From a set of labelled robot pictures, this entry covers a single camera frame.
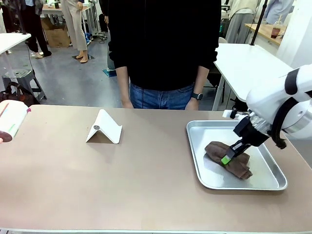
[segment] table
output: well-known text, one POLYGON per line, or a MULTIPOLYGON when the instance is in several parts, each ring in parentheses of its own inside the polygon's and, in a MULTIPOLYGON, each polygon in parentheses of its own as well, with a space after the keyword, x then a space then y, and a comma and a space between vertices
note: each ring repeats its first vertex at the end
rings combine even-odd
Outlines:
MULTIPOLYGON (((92 29, 94 28, 94 23, 93 23, 93 14, 92 14, 92 10, 89 6, 84 6, 82 9, 82 22, 83 22, 83 30, 85 33, 87 33, 87 29, 86 29, 86 23, 84 21, 84 14, 83 12, 86 12, 86 16, 87 16, 87 22, 90 23, 89 25, 89 30, 92 31, 92 29)), ((43 6, 42 9, 42 14, 43 15, 58 15, 58 16, 62 16, 62 8, 55 8, 54 5, 52 5, 51 7, 48 7, 46 4, 43 6)))
MULTIPOLYGON (((246 27, 251 28, 252 31, 255 31, 257 24, 251 24, 251 23, 246 23, 245 24, 246 27)), ((280 35, 286 31, 286 26, 282 26, 281 27, 281 31, 279 33, 279 36, 277 38, 271 38, 271 33, 273 30, 273 25, 271 24, 261 24, 259 31, 258 31, 258 35, 263 36, 265 39, 269 40, 270 42, 274 43, 277 46, 280 46, 281 42, 282 42, 282 38, 280 38, 280 35)))
POLYGON ((11 49, 17 44, 25 41, 30 38, 30 34, 22 34, 22 33, 0 33, 0 54, 2 54, 4 62, 6 64, 6 68, 8 69, 9 75, 13 78, 15 77, 13 73, 12 66, 10 61, 5 53, 5 51, 11 49))
POLYGON ((108 233, 312 231, 312 170, 287 141, 266 146, 283 192, 217 191, 197 179, 186 124, 221 112, 106 109, 120 144, 85 143, 99 108, 32 107, 1 145, 0 227, 108 233))
POLYGON ((213 111, 219 106, 225 81, 237 98, 246 102, 247 94, 257 83, 284 76, 293 70, 259 45, 219 44, 216 50, 218 55, 214 63, 222 76, 213 111))

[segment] chair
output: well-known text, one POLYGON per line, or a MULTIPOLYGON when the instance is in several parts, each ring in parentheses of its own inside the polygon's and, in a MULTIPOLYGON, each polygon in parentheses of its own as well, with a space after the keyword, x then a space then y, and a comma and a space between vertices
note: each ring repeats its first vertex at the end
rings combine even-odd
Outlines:
POLYGON ((33 74, 33 72, 31 70, 28 70, 28 69, 13 69, 13 73, 14 73, 15 77, 10 77, 8 72, 5 73, 2 76, 2 81, 3 81, 4 88, 6 88, 11 81, 14 81, 16 79, 18 84, 23 86, 25 89, 27 89, 33 95, 34 95, 34 93, 38 93, 37 97, 34 95, 34 97, 38 101, 40 101, 42 98, 47 99, 47 97, 46 97, 43 89, 41 88, 37 78, 35 77, 35 75, 33 74), (32 88, 31 87, 30 82, 32 80, 34 80, 34 82, 36 83, 37 88, 32 88))

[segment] hand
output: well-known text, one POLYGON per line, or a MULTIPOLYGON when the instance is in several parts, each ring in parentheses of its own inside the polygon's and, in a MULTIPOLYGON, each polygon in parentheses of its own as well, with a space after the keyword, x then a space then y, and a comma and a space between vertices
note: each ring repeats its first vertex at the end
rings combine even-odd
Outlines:
POLYGON ((82 11, 82 9, 83 9, 83 4, 82 4, 81 1, 77 2, 77 9, 78 9, 79 11, 82 11))
POLYGON ((133 105, 130 100, 121 101, 122 108, 133 109, 133 105))
POLYGON ((187 103, 185 110, 186 111, 198 111, 199 101, 195 98, 191 98, 189 103, 187 103))
POLYGON ((104 21, 106 24, 108 24, 108 16, 104 16, 104 21))

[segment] jeans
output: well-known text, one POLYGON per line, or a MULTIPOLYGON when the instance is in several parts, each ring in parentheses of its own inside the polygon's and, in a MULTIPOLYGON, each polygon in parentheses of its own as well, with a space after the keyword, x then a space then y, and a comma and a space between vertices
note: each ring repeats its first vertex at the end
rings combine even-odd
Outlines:
POLYGON ((131 83, 129 89, 134 108, 184 110, 192 97, 194 84, 172 91, 157 91, 142 89, 131 83))

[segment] metal tray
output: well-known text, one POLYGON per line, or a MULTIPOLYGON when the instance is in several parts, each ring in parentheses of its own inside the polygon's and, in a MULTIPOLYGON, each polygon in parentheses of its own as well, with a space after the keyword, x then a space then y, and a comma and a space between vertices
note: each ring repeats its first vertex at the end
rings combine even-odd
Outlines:
POLYGON ((212 162, 205 147, 211 141, 234 144, 239 137, 233 132, 238 121, 191 121, 186 130, 189 137, 194 164, 199 181, 207 188, 218 190, 270 190, 279 191, 287 187, 287 180, 271 156, 267 147, 250 147, 248 166, 253 176, 241 180, 220 165, 212 162))

